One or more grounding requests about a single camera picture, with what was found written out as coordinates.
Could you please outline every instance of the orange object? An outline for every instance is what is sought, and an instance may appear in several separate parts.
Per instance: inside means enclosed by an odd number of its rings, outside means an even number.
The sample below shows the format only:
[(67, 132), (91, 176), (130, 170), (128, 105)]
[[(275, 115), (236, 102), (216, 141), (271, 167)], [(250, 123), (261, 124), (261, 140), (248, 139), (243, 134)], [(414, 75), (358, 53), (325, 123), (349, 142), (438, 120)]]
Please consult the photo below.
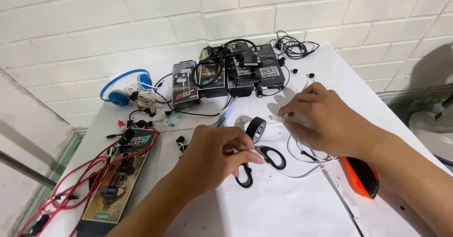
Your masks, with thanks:
[(374, 169), (357, 158), (343, 157), (352, 187), (361, 195), (373, 200), (379, 190), (379, 177)]

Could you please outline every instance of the scissors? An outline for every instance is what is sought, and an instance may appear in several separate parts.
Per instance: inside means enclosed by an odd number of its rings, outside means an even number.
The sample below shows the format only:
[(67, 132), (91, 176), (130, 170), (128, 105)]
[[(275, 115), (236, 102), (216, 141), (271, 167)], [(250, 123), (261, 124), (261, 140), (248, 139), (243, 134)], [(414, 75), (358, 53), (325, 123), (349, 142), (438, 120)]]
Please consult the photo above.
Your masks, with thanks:
[[(268, 147), (268, 146), (255, 146), (255, 150), (263, 156), (264, 161), (274, 167), (277, 170), (283, 170), (286, 167), (286, 159), (285, 157), (276, 149)], [(278, 156), (280, 156), (281, 163), (280, 165), (276, 165), (275, 162), (267, 155), (269, 151), (273, 151), (277, 153)], [(236, 182), (243, 188), (249, 188), (253, 184), (253, 178), (252, 178), (252, 169), (249, 167), (248, 163), (241, 164), (244, 167), (244, 170), (246, 171), (247, 175), (247, 180), (245, 182), (240, 182), (238, 178), (235, 177)]]

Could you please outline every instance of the electrical tape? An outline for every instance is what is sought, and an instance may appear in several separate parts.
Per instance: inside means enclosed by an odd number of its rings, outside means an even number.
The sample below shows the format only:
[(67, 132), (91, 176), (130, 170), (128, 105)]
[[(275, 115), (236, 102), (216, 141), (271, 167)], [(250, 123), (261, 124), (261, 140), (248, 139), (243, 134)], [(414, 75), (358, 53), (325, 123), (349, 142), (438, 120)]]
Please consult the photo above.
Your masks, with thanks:
[(253, 144), (257, 143), (266, 129), (266, 120), (254, 118), (247, 127), (246, 134), (252, 138)]

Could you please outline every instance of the headphone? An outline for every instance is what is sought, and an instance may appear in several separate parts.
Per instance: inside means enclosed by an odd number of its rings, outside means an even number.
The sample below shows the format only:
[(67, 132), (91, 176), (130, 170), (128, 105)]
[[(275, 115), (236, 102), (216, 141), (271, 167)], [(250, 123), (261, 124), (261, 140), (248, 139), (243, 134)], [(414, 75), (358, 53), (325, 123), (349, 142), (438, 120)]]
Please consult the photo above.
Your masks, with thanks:
[(153, 82), (151, 81), (150, 73), (147, 70), (144, 70), (144, 69), (132, 70), (132, 71), (119, 75), (118, 77), (116, 77), (112, 81), (110, 81), (108, 84), (106, 84), (105, 87), (101, 90), (101, 93), (99, 94), (99, 97), (101, 98), (101, 100), (106, 101), (106, 102), (111, 102), (118, 106), (128, 105), (130, 99), (129, 99), (129, 95), (126, 92), (118, 90), (118, 89), (112, 90), (110, 92), (110, 94), (108, 95), (108, 99), (104, 99), (104, 93), (111, 85), (113, 85), (113, 83), (117, 82), (119, 79), (124, 78), (124, 77), (126, 77), (132, 73), (136, 73), (136, 72), (144, 72), (144, 74), (140, 74), (137, 77), (137, 81), (138, 81), (138, 85), (139, 85), (140, 89), (143, 89), (143, 90), (147, 89), (147, 88), (144, 88), (141, 83), (148, 84), (149, 86), (153, 85)]

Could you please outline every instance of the right hand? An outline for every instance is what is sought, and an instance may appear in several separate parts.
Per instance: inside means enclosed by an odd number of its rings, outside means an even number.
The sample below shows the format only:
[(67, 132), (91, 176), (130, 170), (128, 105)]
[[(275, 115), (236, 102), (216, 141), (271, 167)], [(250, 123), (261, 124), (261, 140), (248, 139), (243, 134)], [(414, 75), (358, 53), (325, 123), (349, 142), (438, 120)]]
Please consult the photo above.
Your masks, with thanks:
[(309, 85), (298, 93), (278, 115), (307, 117), (314, 129), (299, 123), (287, 127), (306, 139), (312, 147), (334, 156), (364, 159), (367, 153), (385, 142), (393, 134), (371, 124), (359, 113), (349, 108), (334, 90), (327, 90), (321, 83)]

